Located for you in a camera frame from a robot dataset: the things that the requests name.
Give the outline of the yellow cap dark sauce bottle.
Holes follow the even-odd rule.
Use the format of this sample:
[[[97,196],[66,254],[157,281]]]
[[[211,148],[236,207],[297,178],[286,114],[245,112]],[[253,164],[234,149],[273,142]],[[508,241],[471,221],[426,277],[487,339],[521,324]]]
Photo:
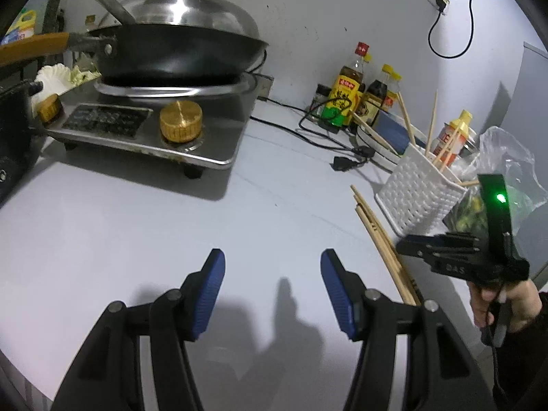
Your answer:
[[[366,87],[367,87],[367,79],[371,74],[371,63],[372,63],[372,54],[367,53],[362,58],[363,76],[362,76],[362,80],[361,80],[361,83],[360,83],[360,87],[359,87],[359,89],[357,91],[357,94],[356,94],[356,100],[355,100],[355,103],[354,103],[354,107],[352,109],[356,114],[361,114],[362,111],[363,111],[363,107],[362,107],[363,106],[363,97],[364,97],[364,93],[365,93]]]

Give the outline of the red cap cooking oil bottle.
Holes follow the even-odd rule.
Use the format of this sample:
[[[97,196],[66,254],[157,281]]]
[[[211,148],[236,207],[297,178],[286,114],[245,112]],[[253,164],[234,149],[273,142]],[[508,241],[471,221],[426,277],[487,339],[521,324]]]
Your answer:
[[[358,42],[353,55],[340,69],[319,120],[319,125],[327,131],[336,133],[349,125],[351,112],[358,104],[369,48],[366,43]]]

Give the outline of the silver induction cooker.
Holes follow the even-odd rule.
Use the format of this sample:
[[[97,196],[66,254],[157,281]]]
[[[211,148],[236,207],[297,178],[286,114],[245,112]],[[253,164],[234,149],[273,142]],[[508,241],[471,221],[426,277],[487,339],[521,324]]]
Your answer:
[[[244,73],[224,85],[120,86],[95,79],[60,96],[45,133],[68,147],[85,144],[227,170],[238,154],[259,90]]]

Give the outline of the plastic bag of greens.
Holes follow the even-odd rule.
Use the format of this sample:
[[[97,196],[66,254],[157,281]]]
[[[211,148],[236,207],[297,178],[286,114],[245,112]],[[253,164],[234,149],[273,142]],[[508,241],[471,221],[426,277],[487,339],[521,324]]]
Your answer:
[[[444,218],[451,232],[488,235],[488,216],[507,213],[512,232],[547,203],[536,175],[536,159],[512,134],[494,126],[479,137],[479,151],[461,162],[457,174],[467,191]]]

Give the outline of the yellow detergent bottle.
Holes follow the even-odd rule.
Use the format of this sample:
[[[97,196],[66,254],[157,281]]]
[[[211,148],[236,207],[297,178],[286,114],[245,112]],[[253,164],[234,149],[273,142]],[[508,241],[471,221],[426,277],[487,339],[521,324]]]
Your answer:
[[[1,41],[1,45],[14,43],[34,35],[37,13],[34,10],[22,9],[18,18],[9,27]]]

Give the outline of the steel wok lid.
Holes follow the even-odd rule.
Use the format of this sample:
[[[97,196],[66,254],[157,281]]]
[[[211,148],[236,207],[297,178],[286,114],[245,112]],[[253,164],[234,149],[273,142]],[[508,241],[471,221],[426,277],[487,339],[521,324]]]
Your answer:
[[[199,27],[261,41],[253,17],[227,0],[123,0],[137,24]]]

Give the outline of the blue bowl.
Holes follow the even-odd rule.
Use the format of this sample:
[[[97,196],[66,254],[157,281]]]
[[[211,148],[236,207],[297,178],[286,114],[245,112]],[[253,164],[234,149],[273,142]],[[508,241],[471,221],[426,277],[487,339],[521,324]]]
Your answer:
[[[402,155],[410,144],[409,133],[402,117],[379,110],[372,129],[388,142],[398,155]]]

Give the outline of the grey vertical pipe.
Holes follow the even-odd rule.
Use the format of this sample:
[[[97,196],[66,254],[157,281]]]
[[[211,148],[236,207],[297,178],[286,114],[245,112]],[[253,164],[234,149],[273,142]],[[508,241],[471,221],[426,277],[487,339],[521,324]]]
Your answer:
[[[45,14],[43,15],[43,34],[59,33],[64,30],[64,10],[60,5],[61,0],[47,0]]]

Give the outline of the white plate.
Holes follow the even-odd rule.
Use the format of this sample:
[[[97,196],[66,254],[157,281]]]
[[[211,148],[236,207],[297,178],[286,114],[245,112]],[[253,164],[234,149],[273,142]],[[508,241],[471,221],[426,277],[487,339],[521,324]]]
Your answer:
[[[357,129],[356,141],[361,145],[366,145],[374,150],[372,161],[377,165],[383,167],[386,171],[392,173],[399,161],[398,154],[384,147],[371,137],[361,126]]]

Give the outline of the small spice jar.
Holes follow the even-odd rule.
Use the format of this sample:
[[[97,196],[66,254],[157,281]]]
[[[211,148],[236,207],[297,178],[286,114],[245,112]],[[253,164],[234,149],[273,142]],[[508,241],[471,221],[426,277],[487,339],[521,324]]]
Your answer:
[[[316,92],[309,106],[310,117],[313,121],[318,121],[321,118],[322,110],[329,100],[330,93],[331,88],[329,86],[317,85]]]

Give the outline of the small black electric pot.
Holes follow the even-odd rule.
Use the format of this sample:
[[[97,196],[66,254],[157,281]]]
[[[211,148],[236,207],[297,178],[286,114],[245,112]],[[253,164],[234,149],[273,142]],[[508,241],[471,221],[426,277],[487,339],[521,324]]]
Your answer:
[[[1,91],[1,203],[30,167],[33,147],[30,98],[42,90],[41,82],[24,80]]]

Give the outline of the white plastic utensil basket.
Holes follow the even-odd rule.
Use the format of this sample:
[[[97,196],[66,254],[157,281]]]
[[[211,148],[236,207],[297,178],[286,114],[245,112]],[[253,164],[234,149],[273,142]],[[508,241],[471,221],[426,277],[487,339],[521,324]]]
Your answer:
[[[409,145],[375,199],[398,236],[428,236],[466,191],[452,171],[439,171],[423,149]]]

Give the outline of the grey refrigerator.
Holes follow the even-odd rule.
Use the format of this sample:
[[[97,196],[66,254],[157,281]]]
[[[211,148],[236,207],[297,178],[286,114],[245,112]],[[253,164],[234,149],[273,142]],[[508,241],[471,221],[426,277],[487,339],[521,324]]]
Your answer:
[[[547,53],[524,44],[518,81],[501,128],[512,134],[535,157],[539,183],[547,186]],[[533,282],[547,287],[547,206],[540,206],[524,221],[518,246],[531,263]]]

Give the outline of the yellow cap soy sauce bottle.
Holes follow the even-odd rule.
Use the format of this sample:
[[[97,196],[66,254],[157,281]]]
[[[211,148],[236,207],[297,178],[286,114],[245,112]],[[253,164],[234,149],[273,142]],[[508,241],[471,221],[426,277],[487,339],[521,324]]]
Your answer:
[[[362,96],[358,114],[369,126],[372,126],[385,101],[387,84],[392,72],[393,67],[389,64],[384,64],[377,78],[367,87]]]

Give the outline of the orange yellow squeeze bottle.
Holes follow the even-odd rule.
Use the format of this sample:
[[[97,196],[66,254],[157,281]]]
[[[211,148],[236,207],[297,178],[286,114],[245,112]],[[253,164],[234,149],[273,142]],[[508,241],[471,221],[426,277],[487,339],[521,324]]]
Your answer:
[[[457,119],[445,124],[433,150],[433,164],[438,170],[449,168],[455,161],[469,138],[472,119],[473,115],[468,110],[462,110]]]

